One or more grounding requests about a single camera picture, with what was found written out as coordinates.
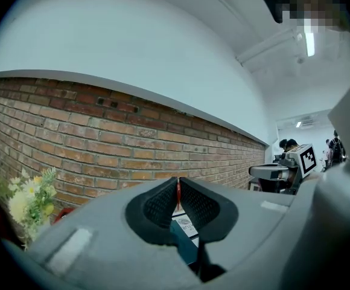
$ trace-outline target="dark hair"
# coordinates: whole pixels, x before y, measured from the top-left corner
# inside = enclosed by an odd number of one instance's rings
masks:
[[[284,138],[282,141],[279,142],[279,146],[280,148],[285,149],[286,147],[286,143],[288,142],[288,140],[286,138]]]
[[[288,140],[288,142],[286,143],[286,147],[290,147],[290,146],[294,146],[294,145],[298,145],[297,142],[294,139],[290,139]]]

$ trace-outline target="flower bouquet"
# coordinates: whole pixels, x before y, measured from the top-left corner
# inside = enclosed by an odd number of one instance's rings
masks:
[[[52,185],[55,178],[56,169],[53,168],[33,179],[22,170],[21,177],[10,180],[8,208],[13,219],[24,229],[25,248],[37,238],[43,226],[50,224],[49,215],[54,209],[52,197],[56,195]]]

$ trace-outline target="fluorescent light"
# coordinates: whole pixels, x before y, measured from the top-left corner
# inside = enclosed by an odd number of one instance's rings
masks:
[[[305,38],[307,40],[307,53],[308,57],[314,55],[314,35],[310,32],[305,32]]]

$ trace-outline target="brick wall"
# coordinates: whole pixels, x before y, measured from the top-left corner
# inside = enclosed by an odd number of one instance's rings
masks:
[[[0,79],[1,175],[56,167],[58,208],[171,176],[246,188],[249,166],[263,161],[262,144],[138,97],[56,80]]]

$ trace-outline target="ceiling light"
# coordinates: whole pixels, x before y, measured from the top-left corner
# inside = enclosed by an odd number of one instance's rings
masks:
[[[305,32],[305,38],[307,40],[308,57],[311,57],[314,55],[314,35],[312,32]]]

